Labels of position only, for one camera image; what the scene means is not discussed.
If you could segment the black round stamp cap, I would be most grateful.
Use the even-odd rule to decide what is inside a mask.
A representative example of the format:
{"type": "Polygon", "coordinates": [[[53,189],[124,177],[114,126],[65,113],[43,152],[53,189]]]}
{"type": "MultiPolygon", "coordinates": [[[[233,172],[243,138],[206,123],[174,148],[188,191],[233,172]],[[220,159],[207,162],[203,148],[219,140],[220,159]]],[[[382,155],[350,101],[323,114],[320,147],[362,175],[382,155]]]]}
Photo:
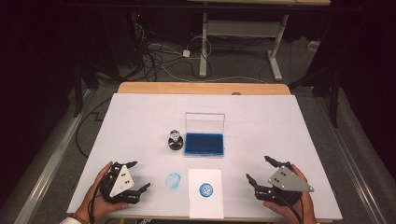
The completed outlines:
{"type": "Polygon", "coordinates": [[[180,150],[183,148],[184,146],[184,140],[179,137],[176,141],[172,138],[168,139],[168,146],[172,149],[172,150],[180,150]]]}

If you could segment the person's left hand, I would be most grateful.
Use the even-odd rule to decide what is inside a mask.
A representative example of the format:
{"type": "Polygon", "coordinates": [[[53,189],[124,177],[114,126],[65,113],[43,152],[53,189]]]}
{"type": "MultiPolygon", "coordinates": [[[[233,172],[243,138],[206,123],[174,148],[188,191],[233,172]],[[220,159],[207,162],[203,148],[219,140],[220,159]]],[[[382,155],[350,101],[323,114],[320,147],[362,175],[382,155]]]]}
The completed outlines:
{"type": "Polygon", "coordinates": [[[74,213],[75,217],[82,224],[92,224],[90,217],[95,220],[100,219],[104,215],[116,211],[120,211],[129,207],[128,203],[108,203],[100,196],[100,192],[96,189],[99,186],[100,181],[111,168],[113,162],[110,161],[94,179],[92,185],[89,187],[81,205],[78,210],[74,213]]]}

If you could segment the dark metal stand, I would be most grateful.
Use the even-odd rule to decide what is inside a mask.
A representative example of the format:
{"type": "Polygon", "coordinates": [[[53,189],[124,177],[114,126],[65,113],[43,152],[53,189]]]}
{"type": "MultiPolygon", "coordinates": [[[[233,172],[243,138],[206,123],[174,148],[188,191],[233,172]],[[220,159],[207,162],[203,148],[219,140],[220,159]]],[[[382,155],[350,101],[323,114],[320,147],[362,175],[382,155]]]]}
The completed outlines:
{"type": "Polygon", "coordinates": [[[78,116],[82,108],[82,83],[85,83],[88,89],[96,90],[99,87],[96,72],[93,68],[89,64],[77,61],[74,67],[75,118],[78,116]]]}
{"type": "Polygon", "coordinates": [[[334,128],[338,127],[337,107],[340,89],[340,65],[330,63],[305,77],[291,82],[288,87],[293,90],[300,86],[312,86],[312,93],[315,97],[323,97],[326,94],[330,97],[329,119],[334,128]]]}

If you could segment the white metal frame desk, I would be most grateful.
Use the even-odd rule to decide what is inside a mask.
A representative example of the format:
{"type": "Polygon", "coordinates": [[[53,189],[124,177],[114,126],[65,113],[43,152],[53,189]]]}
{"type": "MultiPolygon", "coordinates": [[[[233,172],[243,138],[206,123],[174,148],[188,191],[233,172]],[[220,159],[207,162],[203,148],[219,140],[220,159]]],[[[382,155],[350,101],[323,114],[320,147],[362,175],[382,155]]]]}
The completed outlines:
{"type": "MultiPolygon", "coordinates": [[[[331,0],[190,0],[197,3],[199,7],[281,7],[292,9],[293,7],[327,7],[331,0]]],[[[208,77],[208,56],[212,45],[208,38],[210,36],[238,36],[238,37],[269,37],[275,40],[272,49],[266,51],[266,56],[272,74],[276,81],[282,80],[282,75],[276,61],[276,55],[281,39],[287,26],[289,12],[281,14],[277,21],[249,21],[242,19],[211,19],[208,13],[203,13],[202,39],[200,53],[199,77],[208,77]]]]}

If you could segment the small white paper sheet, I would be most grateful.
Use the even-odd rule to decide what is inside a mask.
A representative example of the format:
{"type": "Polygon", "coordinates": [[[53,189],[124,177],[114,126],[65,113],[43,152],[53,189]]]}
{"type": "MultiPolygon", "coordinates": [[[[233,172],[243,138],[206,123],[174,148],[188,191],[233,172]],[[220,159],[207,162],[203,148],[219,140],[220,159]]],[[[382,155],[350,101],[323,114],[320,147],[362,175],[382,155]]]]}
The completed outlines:
{"type": "Polygon", "coordinates": [[[221,170],[189,170],[190,218],[224,218],[221,170]]]}

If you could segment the large white table cover sheet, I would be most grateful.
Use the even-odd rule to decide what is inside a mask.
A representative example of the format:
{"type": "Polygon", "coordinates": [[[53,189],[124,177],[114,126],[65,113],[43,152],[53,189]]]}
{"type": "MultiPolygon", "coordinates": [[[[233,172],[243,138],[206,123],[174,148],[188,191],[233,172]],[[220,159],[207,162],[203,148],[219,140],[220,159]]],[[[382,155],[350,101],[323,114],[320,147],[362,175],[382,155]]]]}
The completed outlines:
{"type": "Polygon", "coordinates": [[[290,161],[304,172],[314,189],[317,219],[341,219],[294,96],[116,93],[68,209],[77,210],[97,172],[109,161],[132,161],[135,185],[147,185],[148,190],[138,204],[121,211],[123,217],[185,219],[190,215],[189,171],[219,169],[226,219],[279,220],[255,198],[248,183],[253,177],[264,185],[274,173],[266,156],[290,161]],[[187,113],[224,115],[223,157],[187,157],[169,148],[170,131],[186,131],[187,113]]]}

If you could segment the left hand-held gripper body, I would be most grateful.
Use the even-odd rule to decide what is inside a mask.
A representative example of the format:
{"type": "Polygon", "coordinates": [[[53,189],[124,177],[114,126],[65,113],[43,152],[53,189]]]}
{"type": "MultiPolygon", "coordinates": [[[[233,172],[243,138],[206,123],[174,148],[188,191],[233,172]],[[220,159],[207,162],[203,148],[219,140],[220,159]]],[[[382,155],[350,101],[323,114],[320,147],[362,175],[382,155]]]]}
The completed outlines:
{"type": "Polygon", "coordinates": [[[134,186],[132,176],[124,163],[115,162],[105,175],[100,184],[101,195],[108,203],[132,203],[140,201],[137,190],[131,190],[134,186]]]}

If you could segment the person's right hand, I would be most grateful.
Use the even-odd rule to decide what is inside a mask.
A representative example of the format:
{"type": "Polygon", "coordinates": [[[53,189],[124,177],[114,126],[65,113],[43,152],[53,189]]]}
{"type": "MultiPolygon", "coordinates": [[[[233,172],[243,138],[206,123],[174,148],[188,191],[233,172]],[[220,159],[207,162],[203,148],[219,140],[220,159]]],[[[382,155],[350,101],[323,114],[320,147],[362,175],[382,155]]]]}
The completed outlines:
{"type": "Polygon", "coordinates": [[[308,192],[303,192],[301,200],[292,206],[298,214],[298,217],[287,206],[280,206],[276,203],[267,201],[264,201],[263,205],[281,215],[289,224],[300,224],[298,217],[304,224],[318,224],[314,211],[314,203],[308,192]]]}

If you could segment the blue ink pad clear lid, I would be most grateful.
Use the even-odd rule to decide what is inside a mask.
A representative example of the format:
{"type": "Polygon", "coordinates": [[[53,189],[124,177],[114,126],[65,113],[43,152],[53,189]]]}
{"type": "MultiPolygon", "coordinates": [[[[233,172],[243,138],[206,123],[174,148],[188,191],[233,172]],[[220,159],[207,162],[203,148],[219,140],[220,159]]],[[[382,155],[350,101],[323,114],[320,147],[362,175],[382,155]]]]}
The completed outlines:
{"type": "Polygon", "coordinates": [[[186,156],[224,156],[223,113],[185,113],[186,156]]]}

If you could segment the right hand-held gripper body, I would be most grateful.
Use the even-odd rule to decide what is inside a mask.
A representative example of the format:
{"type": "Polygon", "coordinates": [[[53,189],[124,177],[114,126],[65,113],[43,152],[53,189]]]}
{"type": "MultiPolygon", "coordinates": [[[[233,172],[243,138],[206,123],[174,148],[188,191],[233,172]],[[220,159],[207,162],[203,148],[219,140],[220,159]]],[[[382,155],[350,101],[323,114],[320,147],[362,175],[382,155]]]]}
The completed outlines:
{"type": "Polygon", "coordinates": [[[314,188],[295,174],[290,166],[282,164],[268,178],[271,187],[254,182],[254,195],[258,200],[269,201],[280,206],[294,205],[303,192],[314,192],[314,188]]]}

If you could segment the aluminium floor rail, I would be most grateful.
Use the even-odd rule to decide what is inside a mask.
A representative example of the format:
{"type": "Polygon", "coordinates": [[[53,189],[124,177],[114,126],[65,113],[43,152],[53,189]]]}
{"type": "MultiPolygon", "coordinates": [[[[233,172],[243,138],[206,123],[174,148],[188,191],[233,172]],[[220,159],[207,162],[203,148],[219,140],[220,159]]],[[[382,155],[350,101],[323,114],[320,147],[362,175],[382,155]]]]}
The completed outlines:
{"type": "Polygon", "coordinates": [[[95,93],[96,90],[90,89],[83,92],[82,108],[74,115],[77,103],[72,104],[28,166],[15,188],[15,197],[21,196],[18,200],[21,205],[12,224],[30,224],[33,220],[95,93]]]}
{"type": "Polygon", "coordinates": [[[336,198],[344,212],[345,223],[390,224],[394,180],[374,151],[361,126],[349,110],[348,105],[338,109],[338,127],[330,121],[326,101],[316,100],[320,112],[332,131],[337,154],[346,172],[348,192],[345,196],[340,189],[336,198]]]}

